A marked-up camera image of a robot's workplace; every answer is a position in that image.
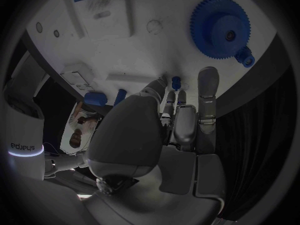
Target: white surface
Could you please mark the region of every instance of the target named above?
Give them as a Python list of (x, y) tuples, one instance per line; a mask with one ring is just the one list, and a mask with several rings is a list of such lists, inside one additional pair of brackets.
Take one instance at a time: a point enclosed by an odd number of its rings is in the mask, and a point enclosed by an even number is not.
[[(105, 38), (102, 31), (99, 31), (102, 35), (91, 37), (91, 32), (97, 32), (92, 18), (108, 11), (103, 6), (96, 6), (96, 1), (102, 5), (109, 4), (107, 9), (111, 15), (98, 19), (103, 22), (102, 25), (110, 24), (107, 28), (110, 36)], [(77, 4), (73, 0), (49, 0), (26, 29), (40, 53), (58, 73), (67, 65), (85, 63), (95, 76), (92, 87), (106, 94), (108, 105), (114, 104), (119, 89), (125, 89), (129, 96), (139, 92), (148, 81), (166, 74), (169, 80), (167, 91), (172, 89), (172, 77), (181, 77), (185, 89), (188, 88), (187, 103), (197, 108), (197, 75), (202, 68), (212, 66), (218, 69), (220, 83), (217, 97), (249, 71), (233, 57), (212, 59), (194, 45), (189, 30), (190, 17), (202, 0), (128, 1), (131, 4), (131, 9), (127, 10), (128, 24), (131, 21), (133, 26), (132, 36), (128, 38), (119, 38), (122, 37), (120, 34), (125, 34), (120, 31), (119, 25), (128, 25), (124, 16), (120, 15), (120, 21), (116, 19), (120, 12), (125, 11), (125, 0), (106, 0), (104, 3), (103, 0), (85, 0)], [(251, 0), (233, 1), (249, 17), (251, 37), (248, 47), (258, 61), (276, 30)], [(80, 14), (88, 9), (87, 4), (94, 4), (93, 9), (86, 11), (82, 17)], [(36, 30), (37, 22), (43, 27), (42, 33)], [(54, 36), (54, 30), (59, 31), (58, 38)], [(83, 96), (87, 92), (75, 85), (72, 87)]]
[(67, 120), (67, 123), (65, 125), (64, 131), (63, 131), (63, 135), (61, 137), (61, 142), (60, 142), (60, 149), (63, 150), (65, 153), (67, 154), (73, 154), (79, 151), (86, 151), (90, 145), (91, 142), (91, 138), (93, 134), (84, 134), (81, 136), (81, 144), (79, 148), (73, 148), (70, 146), (70, 138), (71, 135), (74, 133), (74, 131), (72, 130), (72, 128), (69, 126), (69, 119), (71, 117), (71, 115), (74, 112), (74, 109), (76, 107), (77, 104), (75, 104), (75, 106), (72, 109), (72, 112), (70, 113), (70, 116)]

